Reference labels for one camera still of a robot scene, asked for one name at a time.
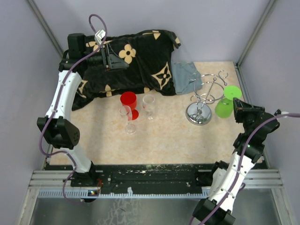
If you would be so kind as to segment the green wine glass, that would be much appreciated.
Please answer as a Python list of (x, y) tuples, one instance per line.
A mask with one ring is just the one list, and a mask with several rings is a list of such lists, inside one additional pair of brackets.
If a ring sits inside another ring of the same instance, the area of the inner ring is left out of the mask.
[(227, 86), (224, 88), (223, 97), (215, 108), (215, 114), (220, 118), (228, 118), (233, 112), (233, 99), (240, 98), (242, 92), (237, 86)]

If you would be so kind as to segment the clear wine glass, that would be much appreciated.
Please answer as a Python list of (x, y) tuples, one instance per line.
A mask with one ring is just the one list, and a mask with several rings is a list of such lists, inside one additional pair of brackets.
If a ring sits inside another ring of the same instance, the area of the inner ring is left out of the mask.
[(136, 126), (135, 126), (135, 124), (132, 123), (133, 115), (132, 115), (131, 108), (127, 105), (123, 105), (120, 108), (119, 112), (120, 112), (122, 119), (126, 123), (126, 125), (125, 125), (126, 133), (129, 135), (133, 135), (136, 132)]
[(148, 119), (152, 120), (155, 108), (155, 97), (152, 94), (146, 94), (142, 101), (143, 109), (147, 112)]

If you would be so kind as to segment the red wine glass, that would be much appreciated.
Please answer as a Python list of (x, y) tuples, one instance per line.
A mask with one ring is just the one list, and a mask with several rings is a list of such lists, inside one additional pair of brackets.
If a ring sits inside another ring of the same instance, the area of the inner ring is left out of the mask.
[(130, 107), (132, 111), (132, 120), (136, 120), (139, 116), (139, 112), (136, 110), (136, 106), (137, 106), (136, 94), (131, 91), (126, 91), (121, 95), (120, 101), (122, 105), (126, 105)]

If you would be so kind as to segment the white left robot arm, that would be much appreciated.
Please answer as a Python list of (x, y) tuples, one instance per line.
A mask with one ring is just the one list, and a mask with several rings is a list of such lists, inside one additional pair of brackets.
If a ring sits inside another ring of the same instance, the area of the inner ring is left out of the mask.
[(98, 175), (79, 144), (79, 129), (71, 122), (73, 101), (86, 84), (82, 76), (88, 67), (101, 66), (106, 72), (115, 72), (127, 69), (129, 64), (112, 47), (118, 38), (108, 37), (103, 30), (94, 40), (82, 33), (70, 34), (67, 39), (68, 49), (59, 63), (59, 80), (52, 103), (45, 116), (38, 118), (37, 126), (40, 139), (56, 148), (57, 154), (65, 154), (73, 165), (73, 173), (81, 175), (81, 181), (92, 186)]

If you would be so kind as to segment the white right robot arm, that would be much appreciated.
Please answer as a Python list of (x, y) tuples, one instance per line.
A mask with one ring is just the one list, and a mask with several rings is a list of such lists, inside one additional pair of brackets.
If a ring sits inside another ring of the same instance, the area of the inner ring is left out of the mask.
[(241, 123), (244, 132), (236, 138), (230, 162), (216, 162), (209, 174), (210, 191), (206, 199), (201, 199), (192, 214), (190, 224), (199, 220), (202, 225), (232, 225), (235, 218), (231, 215), (237, 194), (245, 187), (244, 179), (262, 156), (268, 134), (279, 128), (274, 114), (267, 113), (264, 107), (254, 106), (233, 99), (234, 117)]

